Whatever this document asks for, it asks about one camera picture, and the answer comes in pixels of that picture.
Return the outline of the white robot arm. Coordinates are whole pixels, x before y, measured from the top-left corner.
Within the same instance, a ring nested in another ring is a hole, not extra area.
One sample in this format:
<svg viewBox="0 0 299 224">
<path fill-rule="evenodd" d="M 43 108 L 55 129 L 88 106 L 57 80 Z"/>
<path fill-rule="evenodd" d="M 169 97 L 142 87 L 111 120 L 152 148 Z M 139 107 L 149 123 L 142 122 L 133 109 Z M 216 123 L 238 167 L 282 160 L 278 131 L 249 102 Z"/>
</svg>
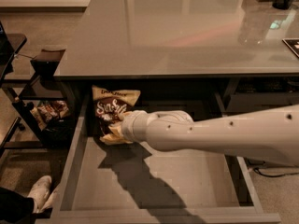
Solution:
<svg viewBox="0 0 299 224">
<path fill-rule="evenodd" d="M 194 121 L 184 111 L 136 110 L 110 126 L 120 138 L 159 151 L 198 149 L 283 165 L 299 165 L 296 105 Z"/>
</svg>

